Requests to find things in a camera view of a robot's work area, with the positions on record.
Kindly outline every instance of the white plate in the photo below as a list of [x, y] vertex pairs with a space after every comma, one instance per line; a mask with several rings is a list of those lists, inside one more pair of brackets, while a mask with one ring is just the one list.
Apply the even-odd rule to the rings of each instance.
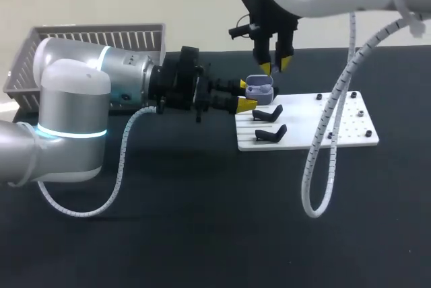
[[[356, 93], [355, 99], [350, 98], [351, 92], [347, 95], [341, 119], [338, 147], [366, 147], [378, 144], [378, 135], [362, 95], [360, 92]], [[251, 111], [237, 114], [235, 120], [239, 150], [308, 149], [329, 95], [331, 94], [323, 93], [321, 101], [316, 100], [317, 94], [279, 95], [272, 105], [257, 107], [257, 110], [272, 113], [278, 105], [282, 104], [283, 113], [275, 123], [253, 121]], [[327, 134], [332, 131], [336, 110], [328, 124]], [[358, 116], [359, 111], [364, 111], [363, 117]], [[279, 143], [256, 142], [256, 130], [276, 133], [283, 124], [286, 124], [288, 131]], [[372, 131], [372, 136], [369, 138], [365, 136], [368, 130]], [[331, 140], [328, 139], [327, 134], [322, 142], [322, 148], [331, 146]]]

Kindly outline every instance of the cable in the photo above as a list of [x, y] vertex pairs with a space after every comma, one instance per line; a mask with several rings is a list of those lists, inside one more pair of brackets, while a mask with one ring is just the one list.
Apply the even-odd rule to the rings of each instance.
[[[417, 14], [415, 15], [415, 18], [417, 20], [424, 21], [424, 20], [430, 19], [431, 14], [426, 14], [426, 15]], [[312, 218], [320, 217], [326, 211], [329, 205], [329, 201], [331, 200], [333, 183], [335, 178], [335, 162], [336, 162], [336, 146], [335, 146], [335, 155], [333, 155], [333, 150], [332, 150], [333, 143], [331, 144], [331, 163], [329, 166], [330, 169], [329, 169], [328, 183], [327, 183], [325, 195], [323, 197], [321, 206], [317, 210], [313, 210], [311, 207], [310, 187], [311, 187], [312, 173], [314, 171], [315, 162], [317, 160], [317, 156], [321, 148], [323, 137], [327, 130], [327, 126], [332, 117], [335, 106], [337, 105], [337, 102], [343, 93], [343, 90], [347, 89], [346, 86], [348, 86], [352, 78], [352, 75], [358, 70], [358, 67], [362, 64], [365, 58], [367, 58], [371, 54], [372, 50], [383, 40], [388, 38], [391, 34], [396, 33], [400, 29], [406, 27], [406, 25], [408, 25], [408, 23], [401, 18], [389, 24], [388, 26], [384, 27], [379, 32], [377, 32], [354, 55], [353, 59], [347, 64], [346, 68], [344, 69], [343, 73], [340, 75], [337, 83], [335, 84], [332, 90], [332, 93], [329, 96], [329, 99], [326, 103], [325, 109], [323, 110], [322, 117], [319, 121], [319, 125], [314, 135], [314, 139], [312, 141], [310, 151], [308, 152], [308, 157], [307, 157], [305, 169], [304, 169], [304, 175], [302, 176], [302, 186], [301, 186], [302, 206], [304, 207], [304, 210], [309, 217], [312, 217]]]
[[[244, 19], [245, 17], [249, 17], [249, 14], [243, 15], [242, 17], [240, 17], [240, 19], [238, 20], [238, 22], [236, 23], [236, 27], [238, 27], [240, 25], [240, 22], [242, 19]], [[246, 38], [246, 39], [250, 39], [250, 36], [240, 36], [241, 38]]]
[[62, 207], [57, 202], [55, 202], [54, 199], [51, 197], [51, 195], [48, 193], [48, 190], [46, 189], [44, 183], [38, 182], [40, 191], [42, 192], [43, 196], [48, 201], [48, 203], [52, 207], [54, 207], [56, 210], [58, 210], [59, 212], [61, 212], [63, 214], [67, 214], [67, 215], [72, 216], [72, 217], [93, 217], [93, 216], [99, 215], [99, 214], [103, 213], [105, 210], [107, 210], [109, 208], [109, 206], [111, 206], [114, 203], [115, 198], [117, 197], [119, 190], [120, 190], [120, 187], [121, 187], [121, 182], [123, 179], [123, 171], [124, 171], [124, 162], [125, 162], [125, 158], [126, 158], [127, 140], [129, 139], [130, 129], [131, 129], [133, 123], [141, 115], [146, 114], [146, 113], [156, 113], [156, 108], [155, 107], [142, 108], [141, 110], [137, 111], [129, 119], [129, 121], [128, 121], [125, 129], [124, 129], [123, 140], [121, 141], [120, 162], [119, 162], [119, 170], [117, 172], [117, 181], [115, 182], [114, 190], [113, 190], [111, 196], [109, 197], [109, 199], [107, 200], [106, 203], [104, 203], [101, 207], [99, 207], [98, 209], [91, 211], [91, 212], [70, 211], [69, 209]]

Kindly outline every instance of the black clip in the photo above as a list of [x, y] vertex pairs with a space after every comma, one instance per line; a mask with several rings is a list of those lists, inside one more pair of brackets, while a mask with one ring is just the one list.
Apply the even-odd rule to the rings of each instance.
[[277, 108], [274, 110], [274, 112], [272, 112], [272, 114], [254, 110], [253, 111], [253, 120], [254, 121], [260, 120], [260, 121], [274, 123], [279, 118], [279, 116], [281, 115], [282, 112], [283, 112], [283, 106], [282, 105], [277, 106]]
[[283, 139], [287, 131], [288, 128], [285, 124], [280, 127], [277, 133], [270, 133], [264, 130], [256, 130], [256, 141], [279, 143]]

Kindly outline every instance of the white wall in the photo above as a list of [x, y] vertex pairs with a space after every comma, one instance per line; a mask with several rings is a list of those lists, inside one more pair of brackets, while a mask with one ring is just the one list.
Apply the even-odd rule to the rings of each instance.
[[[245, 13], [240, 0], [0, 0], [0, 84], [13, 54], [34, 25], [165, 22], [168, 50], [182, 45], [201, 50], [250, 50], [249, 40], [232, 41], [228, 35], [228, 29]], [[361, 13], [359, 43], [396, 17], [394, 13]], [[384, 45], [431, 44], [430, 33], [423, 40], [414, 40], [404, 31]], [[345, 47], [347, 42], [346, 15], [303, 19], [295, 37], [296, 48]]]

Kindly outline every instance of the gray plastic basket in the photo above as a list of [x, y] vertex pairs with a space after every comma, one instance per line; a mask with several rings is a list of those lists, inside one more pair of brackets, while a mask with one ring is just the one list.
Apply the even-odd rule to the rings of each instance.
[[[45, 38], [81, 40], [127, 50], [150, 52], [153, 61], [161, 65], [166, 54], [165, 30], [164, 24], [34, 27], [13, 60], [3, 92], [14, 99], [24, 112], [39, 111], [40, 90], [33, 78], [33, 59], [38, 45]], [[111, 104], [111, 110], [131, 108]]]

